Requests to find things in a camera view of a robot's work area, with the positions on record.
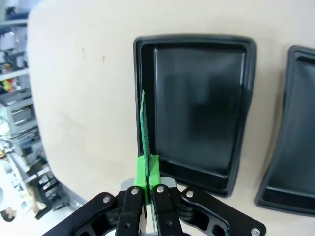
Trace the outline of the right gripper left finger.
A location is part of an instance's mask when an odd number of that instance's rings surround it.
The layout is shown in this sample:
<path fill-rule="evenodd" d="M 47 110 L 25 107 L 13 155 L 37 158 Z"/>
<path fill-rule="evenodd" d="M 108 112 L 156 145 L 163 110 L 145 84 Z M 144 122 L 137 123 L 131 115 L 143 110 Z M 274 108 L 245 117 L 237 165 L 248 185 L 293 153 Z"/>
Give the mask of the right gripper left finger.
<path fill-rule="evenodd" d="M 46 236 L 104 236 L 116 230 L 119 236 L 137 236 L 146 201 L 147 160 L 136 159 L 136 185 L 120 190 L 114 196 L 101 192 L 54 226 Z"/>

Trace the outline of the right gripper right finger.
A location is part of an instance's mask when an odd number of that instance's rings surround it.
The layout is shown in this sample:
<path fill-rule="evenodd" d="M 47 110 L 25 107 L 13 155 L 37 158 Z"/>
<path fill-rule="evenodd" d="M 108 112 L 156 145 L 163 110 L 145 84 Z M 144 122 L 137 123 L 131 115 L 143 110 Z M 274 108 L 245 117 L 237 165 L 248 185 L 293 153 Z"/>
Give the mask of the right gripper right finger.
<path fill-rule="evenodd" d="M 157 155 L 148 157 L 148 183 L 160 236 L 184 236 L 181 222 L 207 236 L 263 236 L 266 226 L 212 195 L 176 181 L 162 183 Z"/>

